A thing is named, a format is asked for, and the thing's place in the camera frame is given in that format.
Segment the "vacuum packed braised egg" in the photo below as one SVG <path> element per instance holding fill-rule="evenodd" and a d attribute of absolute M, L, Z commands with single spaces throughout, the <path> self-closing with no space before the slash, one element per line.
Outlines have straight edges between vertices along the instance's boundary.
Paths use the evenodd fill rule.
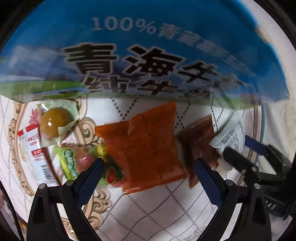
<path fill-rule="evenodd" d="M 60 144 L 79 120 L 77 103 L 67 99 L 47 100 L 37 104 L 41 145 Z"/>

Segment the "brown snack packet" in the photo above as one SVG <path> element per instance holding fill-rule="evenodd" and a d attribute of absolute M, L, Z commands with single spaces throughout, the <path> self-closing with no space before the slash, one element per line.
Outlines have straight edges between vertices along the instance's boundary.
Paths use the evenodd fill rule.
<path fill-rule="evenodd" d="M 218 166 L 218 153 L 209 145 L 215 137 L 212 117 L 207 115 L 190 124 L 177 135 L 183 149 L 183 158 L 189 174 L 189 188 L 198 184 L 199 179 L 194 172 L 194 164 L 197 158 L 203 158 L 211 167 Z"/>

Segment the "red white long snack packet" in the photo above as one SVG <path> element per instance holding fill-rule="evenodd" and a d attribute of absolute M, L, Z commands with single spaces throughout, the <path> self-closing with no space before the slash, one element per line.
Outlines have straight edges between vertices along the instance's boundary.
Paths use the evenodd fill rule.
<path fill-rule="evenodd" d="M 53 167 L 49 163 L 48 153 L 41 146 L 39 126 L 36 124 L 29 125 L 18 131 L 20 147 L 23 156 L 26 158 L 29 170 L 38 184 L 45 183 L 49 187 L 59 186 Z"/>

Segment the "white printed snack packet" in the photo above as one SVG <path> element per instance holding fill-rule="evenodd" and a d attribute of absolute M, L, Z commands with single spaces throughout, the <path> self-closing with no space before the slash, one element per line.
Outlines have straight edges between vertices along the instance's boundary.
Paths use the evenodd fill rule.
<path fill-rule="evenodd" d="M 209 142 L 219 154 L 217 164 L 213 170 L 217 171 L 222 176 L 226 175 L 233 167 L 223 159 L 223 151 L 226 147 L 234 149 L 236 152 L 243 154 L 245 145 L 244 128 L 242 123 L 242 114 L 235 112 L 230 120 L 224 126 L 223 130 Z"/>

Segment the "blue green cardboard box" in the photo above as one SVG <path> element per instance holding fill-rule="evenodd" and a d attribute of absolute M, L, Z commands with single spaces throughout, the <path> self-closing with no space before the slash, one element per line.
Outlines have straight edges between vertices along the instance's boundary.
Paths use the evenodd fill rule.
<path fill-rule="evenodd" d="M 1 95 L 88 94 L 289 97 L 278 55 L 240 1 L 43 1 L 1 50 Z"/>

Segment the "orange snack packet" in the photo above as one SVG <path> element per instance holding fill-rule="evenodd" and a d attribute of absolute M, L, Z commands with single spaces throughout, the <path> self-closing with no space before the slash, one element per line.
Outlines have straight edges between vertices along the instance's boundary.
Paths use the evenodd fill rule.
<path fill-rule="evenodd" d="M 176 104 L 172 101 L 130 120 L 96 126 L 108 154 L 123 172 L 125 195 L 165 185 L 187 177 L 179 160 L 174 125 Z"/>

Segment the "green watermelon gum candy bag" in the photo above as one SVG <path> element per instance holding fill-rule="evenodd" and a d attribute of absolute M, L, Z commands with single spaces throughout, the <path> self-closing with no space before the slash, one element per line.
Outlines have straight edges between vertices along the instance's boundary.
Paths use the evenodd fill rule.
<path fill-rule="evenodd" d="M 100 142 L 95 147 L 60 145 L 53 148 L 52 161 L 61 183 L 76 179 L 97 158 L 104 161 L 104 172 L 98 186 L 100 188 L 108 185 L 113 187 L 122 186 L 123 172 L 107 153 L 104 142 Z"/>

